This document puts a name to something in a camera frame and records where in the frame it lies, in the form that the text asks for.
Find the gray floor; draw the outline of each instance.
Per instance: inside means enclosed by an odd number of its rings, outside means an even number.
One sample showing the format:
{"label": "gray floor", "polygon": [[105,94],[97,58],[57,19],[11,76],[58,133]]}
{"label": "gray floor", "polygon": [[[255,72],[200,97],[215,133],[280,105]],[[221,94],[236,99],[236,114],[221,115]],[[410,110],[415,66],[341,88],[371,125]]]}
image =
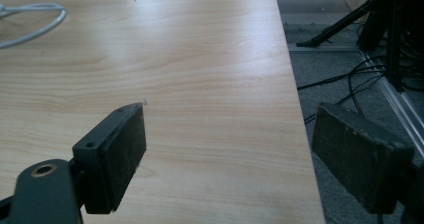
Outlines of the gray floor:
{"label": "gray floor", "polygon": [[[288,43],[309,40],[350,12],[344,0],[278,0],[278,4]],[[345,28],[331,38],[331,41],[354,44],[358,27],[351,25]],[[363,60],[359,52],[291,53],[290,57],[298,86],[344,74]],[[359,84],[364,78],[367,77],[356,78],[355,82]],[[318,103],[323,101],[335,103],[346,94],[346,81],[300,91],[299,98],[304,117],[314,114]],[[421,110],[424,113],[424,102],[421,101],[424,99],[423,96],[412,95],[411,99],[417,101],[419,107],[423,107]],[[402,128],[377,85],[358,95],[358,100],[368,119],[411,143],[407,132]],[[344,106],[354,110],[350,101]],[[306,125],[309,140],[313,125],[314,123]],[[327,223],[377,223],[376,216],[363,210],[315,154],[313,161]],[[384,216],[384,223],[400,223],[402,211],[403,207],[397,205],[393,215]]]}

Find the cable on floor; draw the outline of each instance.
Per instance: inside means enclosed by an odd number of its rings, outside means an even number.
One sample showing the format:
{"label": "cable on floor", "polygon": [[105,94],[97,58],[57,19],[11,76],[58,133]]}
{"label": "cable on floor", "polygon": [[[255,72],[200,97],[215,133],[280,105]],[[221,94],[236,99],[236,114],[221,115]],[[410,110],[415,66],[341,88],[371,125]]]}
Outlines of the cable on floor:
{"label": "cable on floor", "polygon": [[39,30],[32,32],[30,34],[27,34],[25,36],[13,39],[13,40],[7,40],[4,42],[0,42],[0,48],[6,48],[13,45],[18,45],[20,43],[32,40],[34,38],[37,38],[46,32],[52,30],[57,25],[59,25],[66,17],[66,9],[63,6],[60,6],[56,3],[36,3],[21,7],[6,7],[3,4],[0,4],[0,20],[21,12],[29,12],[29,11],[60,11],[59,16],[53,20],[51,23],[47,24],[45,27],[40,28]]}

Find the wooden table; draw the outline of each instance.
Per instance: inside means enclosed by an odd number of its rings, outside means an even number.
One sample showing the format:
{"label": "wooden table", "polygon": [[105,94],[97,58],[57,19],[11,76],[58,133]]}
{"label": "wooden table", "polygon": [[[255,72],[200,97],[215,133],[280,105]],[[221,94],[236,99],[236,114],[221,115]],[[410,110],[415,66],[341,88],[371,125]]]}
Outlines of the wooden table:
{"label": "wooden table", "polygon": [[[69,13],[0,50],[0,197],[26,167],[70,160],[112,110],[146,102],[141,166],[118,211],[86,223],[324,222],[276,0],[1,1]],[[8,17],[0,33],[56,15]]]}

